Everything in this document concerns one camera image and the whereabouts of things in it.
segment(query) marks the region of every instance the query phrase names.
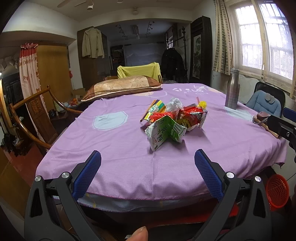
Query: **metal bolt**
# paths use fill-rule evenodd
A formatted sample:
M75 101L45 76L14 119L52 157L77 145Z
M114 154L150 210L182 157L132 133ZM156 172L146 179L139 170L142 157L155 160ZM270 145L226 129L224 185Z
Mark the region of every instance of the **metal bolt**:
M234 174L233 174L232 172L228 172L228 173L226 173L226 176L227 176L228 178L234 178Z
M35 182L39 182L41 180L40 176L35 177Z
M256 180L257 182L261 182L261 177L256 176L256 177L255 177L255 180Z
M64 172L62 174L62 178L68 178L69 176L70 176L70 173L68 173L68 172Z

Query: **brown floral pillow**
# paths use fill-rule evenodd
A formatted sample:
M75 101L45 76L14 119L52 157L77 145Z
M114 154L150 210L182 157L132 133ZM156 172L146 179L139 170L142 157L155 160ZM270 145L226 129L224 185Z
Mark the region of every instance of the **brown floral pillow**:
M105 80L93 85L81 101L99 98L110 98L120 95L136 94L154 91L161 88L161 84L147 76L129 76L122 79Z

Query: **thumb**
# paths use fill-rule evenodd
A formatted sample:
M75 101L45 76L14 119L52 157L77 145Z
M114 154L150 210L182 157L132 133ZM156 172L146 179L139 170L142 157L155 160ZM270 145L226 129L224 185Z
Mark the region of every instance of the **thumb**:
M148 231L146 227L137 229L126 241L148 241Z

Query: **stainless steel bottle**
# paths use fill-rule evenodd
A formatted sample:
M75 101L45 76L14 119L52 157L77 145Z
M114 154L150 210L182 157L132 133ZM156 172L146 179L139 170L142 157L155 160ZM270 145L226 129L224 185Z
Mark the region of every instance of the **stainless steel bottle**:
M230 79L227 84L227 94L225 106L231 109L237 108L237 101L239 98L239 70L231 69L230 71Z

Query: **bed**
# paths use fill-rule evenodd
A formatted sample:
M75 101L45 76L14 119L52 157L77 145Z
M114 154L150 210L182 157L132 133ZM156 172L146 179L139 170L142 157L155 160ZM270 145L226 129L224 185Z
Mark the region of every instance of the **bed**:
M198 97L207 102L208 115L202 129L187 132L181 144L168 139L153 152L140 119L153 100L167 103L171 97L184 105ZM78 202L113 212L151 211L210 197L194 164L198 149L238 177L285 162L285 139L253 124L254 110L241 103L231 110L224 104L225 94L202 84L163 84L158 91L96 100L55 142L36 175L57 178L97 150L102 165Z

